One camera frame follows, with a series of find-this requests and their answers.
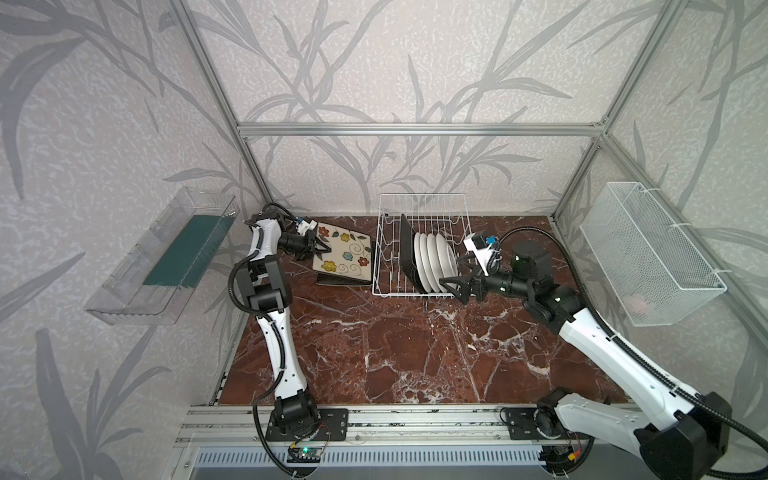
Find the red marble countertop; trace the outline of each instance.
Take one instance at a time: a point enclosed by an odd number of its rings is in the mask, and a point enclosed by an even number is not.
[[[316,220],[376,238],[376,217]],[[487,234],[521,225],[551,230],[546,217],[470,222],[473,231]],[[555,281],[575,287],[557,247],[536,233],[519,234],[526,237],[552,253]],[[613,381],[536,323],[519,300],[491,294],[483,303],[473,298],[463,306],[447,298],[374,296],[370,286],[319,286],[311,262],[280,256],[293,291],[296,351],[319,404],[534,403],[558,386],[597,401],[624,401]],[[249,319],[220,404],[250,404],[271,379],[263,334]]]

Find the red wire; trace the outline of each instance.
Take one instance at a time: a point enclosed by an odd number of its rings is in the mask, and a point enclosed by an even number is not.
[[[325,427],[326,430],[328,430],[328,438],[326,439],[326,444],[323,446],[323,451],[320,453],[321,455],[326,452],[326,449],[328,448],[328,443],[331,441],[331,429],[328,428],[328,425],[326,425],[325,422],[320,424],[320,428]]]
[[[578,442],[578,452],[574,453],[574,455],[578,457],[581,453],[581,440],[578,439],[578,434],[576,432],[574,432],[574,435],[576,435],[576,441]]]

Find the white wire mesh basket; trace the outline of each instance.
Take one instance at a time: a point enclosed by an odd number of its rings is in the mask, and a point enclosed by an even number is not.
[[[423,293],[400,265],[401,216],[414,232],[441,233],[455,255],[465,253],[464,237],[470,233],[464,194],[382,194],[376,231],[376,263],[372,291],[377,296],[451,296]]]
[[[677,323],[726,291],[643,184],[608,183],[581,231],[635,326]]]

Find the transparent acrylic shelf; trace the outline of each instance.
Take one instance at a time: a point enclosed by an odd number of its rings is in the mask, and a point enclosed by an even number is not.
[[[238,214],[234,199],[183,187],[85,310],[111,325],[176,323]]]
[[[725,282],[643,184],[610,182],[581,231],[636,326],[671,325]]]

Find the wall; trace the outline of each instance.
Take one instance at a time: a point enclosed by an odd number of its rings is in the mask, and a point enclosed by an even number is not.
[[[260,199],[163,2],[3,2],[0,31],[0,478],[156,478],[240,318],[248,232],[174,326],[84,304],[181,186]]]
[[[663,195],[768,305],[768,2],[689,2],[611,130]],[[601,312],[653,360],[701,392],[718,391],[735,418],[768,433],[768,355],[722,297],[672,326],[637,328],[624,316],[578,225],[606,181],[626,180],[600,154],[558,221]],[[732,432],[718,467],[765,465]]]
[[[664,2],[188,3],[241,123],[591,123]],[[550,213],[587,141],[250,140],[279,201],[346,213],[411,190],[466,193],[474,212]]]

